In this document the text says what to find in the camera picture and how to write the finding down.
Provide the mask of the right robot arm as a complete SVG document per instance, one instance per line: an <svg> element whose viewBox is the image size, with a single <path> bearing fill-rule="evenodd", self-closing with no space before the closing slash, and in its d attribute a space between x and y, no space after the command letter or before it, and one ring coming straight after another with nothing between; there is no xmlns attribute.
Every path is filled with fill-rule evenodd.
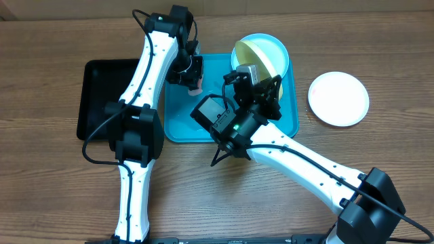
<svg viewBox="0 0 434 244"><path fill-rule="evenodd" d="M191 117L228 156L273 167L312 192L338 216L323 243L386 243L405 207L390 177L378 168L368 174L339 165L285 135L272 122L281 113L281 77L253 82L247 73L224 76L233 99L205 96Z"/></svg>

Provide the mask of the white plate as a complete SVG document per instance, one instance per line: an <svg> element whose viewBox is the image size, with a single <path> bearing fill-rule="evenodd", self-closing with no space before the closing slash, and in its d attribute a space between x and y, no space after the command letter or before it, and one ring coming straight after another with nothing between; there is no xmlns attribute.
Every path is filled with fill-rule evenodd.
<svg viewBox="0 0 434 244"><path fill-rule="evenodd" d="M339 71L315 78L307 98L316 117L336 127L356 125L364 119L370 107L368 91L363 83L353 75Z"/></svg>

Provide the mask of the green pink sponge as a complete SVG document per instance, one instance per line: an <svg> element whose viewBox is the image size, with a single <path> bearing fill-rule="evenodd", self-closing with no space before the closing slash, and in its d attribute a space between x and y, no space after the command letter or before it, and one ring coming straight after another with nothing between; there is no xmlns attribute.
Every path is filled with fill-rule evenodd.
<svg viewBox="0 0 434 244"><path fill-rule="evenodd" d="M199 94L201 94L203 92L202 83L203 83L203 79L198 80L197 89L188 90L188 94L190 96L198 96Z"/></svg>

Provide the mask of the light blue plate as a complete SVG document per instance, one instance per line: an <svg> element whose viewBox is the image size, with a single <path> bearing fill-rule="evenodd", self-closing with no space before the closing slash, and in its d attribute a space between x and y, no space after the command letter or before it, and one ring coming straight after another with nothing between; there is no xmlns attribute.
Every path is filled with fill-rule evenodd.
<svg viewBox="0 0 434 244"><path fill-rule="evenodd" d="M275 72L272 73L273 76L280 75L283 78L286 75L290 67L290 58L287 49L279 39L265 33L254 33L242 38L240 41L255 43L255 45L264 52L275 70ZM236 48L234 47L231 53L231 67L235 70L241 64L237 57ZM257 66L261 80L270 77L270 73L267 72L267 69L261 67L258 62L249 61L247 64L255 64Z"/></svg>

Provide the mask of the yellow green plate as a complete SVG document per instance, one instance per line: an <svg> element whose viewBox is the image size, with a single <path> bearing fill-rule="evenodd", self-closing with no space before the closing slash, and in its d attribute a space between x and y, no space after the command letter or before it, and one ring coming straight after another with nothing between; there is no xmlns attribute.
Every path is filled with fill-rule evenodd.
<svg viewBox="0 0 434 244"><path fill-rule="evenodd" d="M237 57L239 58L240 63L247 64L247 62L258 62L261 67L264 67L267 69L267 72L270 73L270 77L275 77L272 75L272 73L275 72L272 64L270 63L267 56L264 54L264 52L258 48L255 43L252 43L250 41L237 41L235 43L235 48L237 51Z"/></svg>

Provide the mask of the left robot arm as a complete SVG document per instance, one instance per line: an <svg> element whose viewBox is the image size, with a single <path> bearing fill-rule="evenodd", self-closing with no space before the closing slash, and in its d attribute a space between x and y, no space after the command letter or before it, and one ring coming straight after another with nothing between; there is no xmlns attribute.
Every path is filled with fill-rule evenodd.
<svg viewBox="0 0 434 244"><path fill-rule="evenodd" d="M189 37L197 24L187 7L173 5L168 15L152 13L139 25L144 47L132 80L118 102L104 109L121 178L119 220L111 243L145 243L149 237L150 178L164 141L157 112L163 84L198 94L203 80L200 44Z"/></svg>

